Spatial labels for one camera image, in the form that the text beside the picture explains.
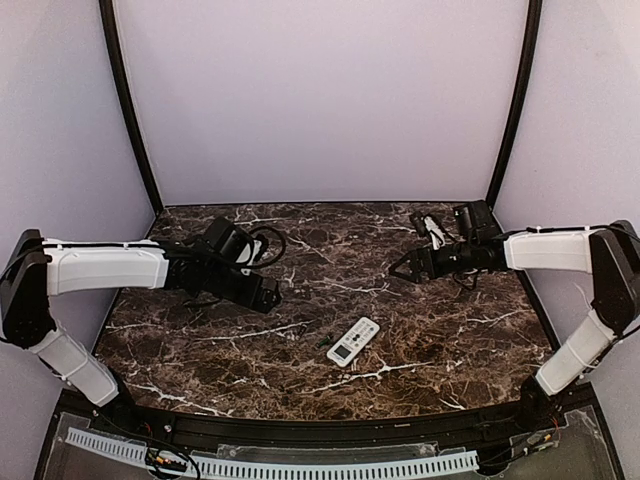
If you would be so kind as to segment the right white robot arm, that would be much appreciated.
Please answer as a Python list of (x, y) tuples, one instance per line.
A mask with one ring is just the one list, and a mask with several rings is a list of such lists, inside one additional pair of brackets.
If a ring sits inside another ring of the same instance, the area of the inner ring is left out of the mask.
[(571, 280), (572, 306), (585, 317), (538, 370), (534, 386), (543, 396), (559, 394), (596, 368), (617, 343), (635, 333), (639, 321), (639, 235), (627, 220), (581, 227), (466, 231), (439, 246), (415, 248), (391, 264), (390, 275), (420, 283), (462, 273), (532, 274)]

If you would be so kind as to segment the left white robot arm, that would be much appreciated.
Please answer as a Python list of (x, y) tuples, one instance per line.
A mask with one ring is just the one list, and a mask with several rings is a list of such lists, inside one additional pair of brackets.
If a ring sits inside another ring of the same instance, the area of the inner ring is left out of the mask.
[(235, 227), (186, 241), (64, 242), (25, 231), (1, 274), (1, 340), (36, 355), (93, 405), (124, 389), (108, 367), (53, 318), (50, 299), (85, 290), (142, 288), (205, 292), (258, 313), (281, 301), (277, 280), (260, 275), (263, 235)]

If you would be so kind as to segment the white universal remote control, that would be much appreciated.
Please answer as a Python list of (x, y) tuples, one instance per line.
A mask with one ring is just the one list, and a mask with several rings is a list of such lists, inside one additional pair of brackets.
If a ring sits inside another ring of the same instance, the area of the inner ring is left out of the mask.
[(341, 368), (349, 365), (380, 331), (380, 326), (361, 317), (326, 353), (326, 357)]

